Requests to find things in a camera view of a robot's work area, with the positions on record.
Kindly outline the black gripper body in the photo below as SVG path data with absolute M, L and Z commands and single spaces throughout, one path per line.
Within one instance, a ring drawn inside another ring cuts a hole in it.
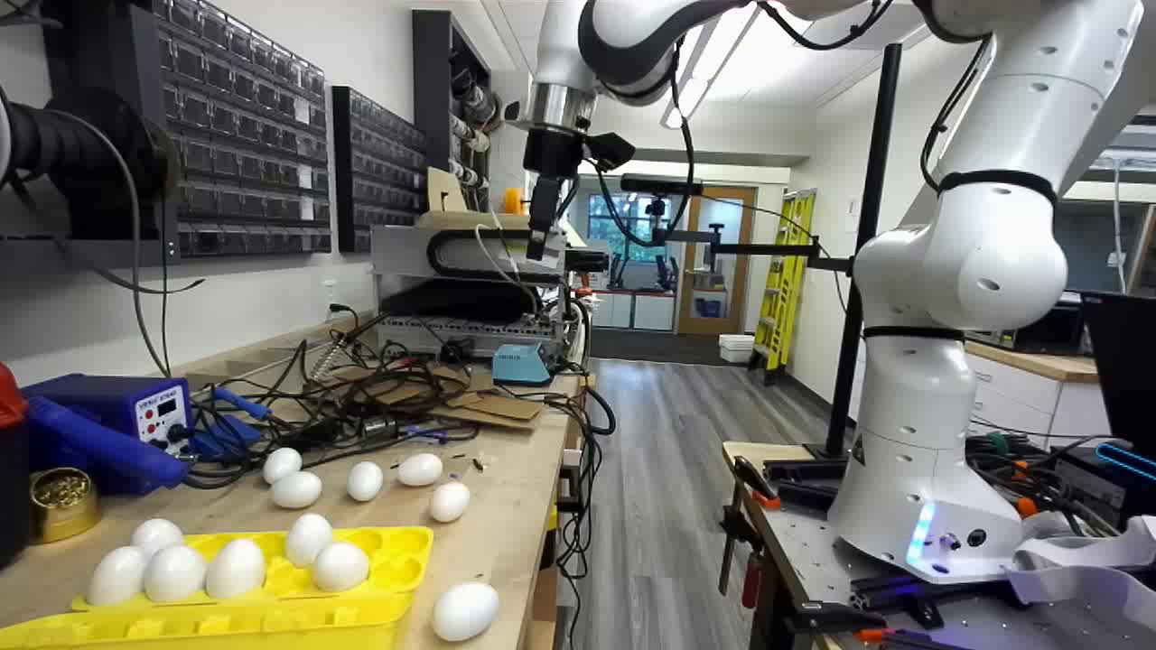
M 581 160 L 593 160 L 601 171 L 619 171 L 636 155 L 621 135 L 580 135 L 533 126 L 524 165 L 540 178 L 574 178 Z

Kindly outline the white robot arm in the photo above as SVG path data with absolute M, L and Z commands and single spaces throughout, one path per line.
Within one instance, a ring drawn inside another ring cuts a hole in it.
M 866 374 L 835 534 L 923 581 L 1019 567 L 1144 567 L 1152 525 L 1110 539 L 1019 513 L 965 462 L 975 374 L 965 339 L 1040 323 L 1070 282 L 1055 201 L 1152 101 L 1156 0 L 914 0 L 952 45 L 986 45 L 981 89 L 902 219 L 853 277 Z

